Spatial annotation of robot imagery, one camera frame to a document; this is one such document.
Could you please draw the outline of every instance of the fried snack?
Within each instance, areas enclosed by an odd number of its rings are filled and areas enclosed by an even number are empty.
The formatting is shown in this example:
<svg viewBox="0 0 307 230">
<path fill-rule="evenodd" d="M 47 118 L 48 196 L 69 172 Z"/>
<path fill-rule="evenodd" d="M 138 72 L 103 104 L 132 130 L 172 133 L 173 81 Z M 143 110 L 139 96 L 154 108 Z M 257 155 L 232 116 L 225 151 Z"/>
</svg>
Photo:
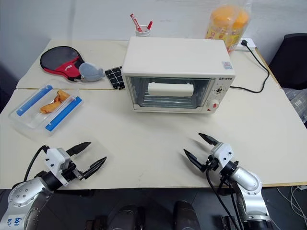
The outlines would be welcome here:
<svg viewBox="0 0 307 230">
<path fill-rule="evenodd" d="M 68 93 L 64 92 L 63 90 L 59 90 L 59 91 L 58 91 L 58 96 L 59 96 L 59 100 L 60 100 L 61 102 L 63 102 L 63 101 L 65 101 L 66 98 L 68 98 L 70 95 L 69 95 Z"/>
<path fill-rule="evenodd" d="M 54 103 L 45 105 L 45 106 L 43 106 L 43 107 L 40 108 L 40 112 L 41 112 L 42 114 L 51 113 L 51 112 L 53 112 L 60 104 L 61 104 L 61 102 L 58 101 L 58 102 L 54 102 Z"/>
<path fill-rule="evenodd" d="M 58 95 L 54 98 L 54 102 L 61 102 Z"/>
</svg>

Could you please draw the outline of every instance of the white wall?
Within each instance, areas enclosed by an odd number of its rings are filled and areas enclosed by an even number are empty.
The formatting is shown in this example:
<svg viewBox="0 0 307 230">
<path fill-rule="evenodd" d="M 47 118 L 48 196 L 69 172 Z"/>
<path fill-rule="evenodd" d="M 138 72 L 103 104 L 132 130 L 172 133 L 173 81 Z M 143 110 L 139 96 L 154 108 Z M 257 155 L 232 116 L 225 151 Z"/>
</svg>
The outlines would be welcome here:
<svg viewBox="0 0 307 230">
<path fill-rule="evenodd" d="M 216 0 L 0 0 L 0 64 L 17 79 L 49 39 L 128 40 L 133 12 L 153 36 L 204 38 Z M 246 30 L 267 62 L 285 34 L 307 33 L 306 0 L 254 0 Z"/>
</svg>

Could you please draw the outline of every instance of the oven glass door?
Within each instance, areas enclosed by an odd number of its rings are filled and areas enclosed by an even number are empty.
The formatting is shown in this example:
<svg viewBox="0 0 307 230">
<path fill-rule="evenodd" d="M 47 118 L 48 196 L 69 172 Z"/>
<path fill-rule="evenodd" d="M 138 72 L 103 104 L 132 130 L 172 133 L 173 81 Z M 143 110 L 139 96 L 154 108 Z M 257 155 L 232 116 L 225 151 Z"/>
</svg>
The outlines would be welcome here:
<svg viewBox="0 0 307 230">
<path fill-rule="evenodd" d="M 203 107 L 212 79 L 127 76 L 133 104 L 140 107 Z"/>
</svg>

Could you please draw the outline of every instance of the table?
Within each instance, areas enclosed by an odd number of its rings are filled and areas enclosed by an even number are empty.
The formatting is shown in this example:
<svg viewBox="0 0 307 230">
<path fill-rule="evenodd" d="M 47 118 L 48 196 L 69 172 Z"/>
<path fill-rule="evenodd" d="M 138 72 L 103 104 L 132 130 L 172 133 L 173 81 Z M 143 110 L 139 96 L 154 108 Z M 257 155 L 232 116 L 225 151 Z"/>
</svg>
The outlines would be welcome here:
<svg viewBox="0 0 307 230">
<path fill-rule="evenodd" d="M 84 61 L 95 64 L 104 70 L 121 66 L 127 50 L 127 41 L 71 41 L 51 40 L 43 52 L 39 55 L 27 73 L 19 80 L 17 89 L 39 89 L 51 79 L 64 77 L 45 72 L 40 66 L 40 57 L 47 50 L 56 46 L 71 46 L 75 48 Z M 104 77 L 102 80 L 93 82 L 67 81 L 72 88 L 79 89 L 113 89 L 111 83 Z"/>
<path fill-rule="evenodd" d="M 233 85 L 258 90 L 266 74 L 252 55 L 233 52 L 231 60 L 236 71 Z M 102 89 L 80 90 L 82 108 L 45 139 L 29 139 L 9 124 L 8 113 L 33 93 L 15 90 L 0 115 L 0 187 L 23 179 L 42 144 L 68 149 L 84 141 L 93 144 L 73 159 L 80 170 L 101 157 L 108 159 L 98 173 L 71 182 L 67 189 L 208 187 L 204 174 L 183 153 L 186 148 L 205 162 L 212 146 L 199 132 L 230 143 L 234 160 L 256 173 L 264 186 L 307 184 L 307 130 L 272 76 L 260 94 L 230 89 L 212 115 L 136 113 L 126 91 Z M 41 155 L 29 178 L 46 170 L 44 164 Z"/>
</svg>

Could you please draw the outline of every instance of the clear plastic tray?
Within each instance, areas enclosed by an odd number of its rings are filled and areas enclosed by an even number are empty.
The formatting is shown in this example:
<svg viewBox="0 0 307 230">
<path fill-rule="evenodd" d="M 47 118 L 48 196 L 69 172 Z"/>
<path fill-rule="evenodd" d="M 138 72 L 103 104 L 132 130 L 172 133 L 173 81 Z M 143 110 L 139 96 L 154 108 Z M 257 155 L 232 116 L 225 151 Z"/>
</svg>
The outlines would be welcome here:
<svg viewBox="0 0 307 230">
<path fill-rule="evenodd" d="M 66 90 L 65 82 L 52 80 L 33 93 L 28 99 L 15 108 L 9 119 L 20 130 L 32 130 L 34 132 L 52 134 L 78 106 L 83 103 L 77 89 Z M 54 102 L 58 90 L 62 89 L 70 96 L 63 101 L 53 112 L 43 114 L 40 108 Z"/>
</svg>

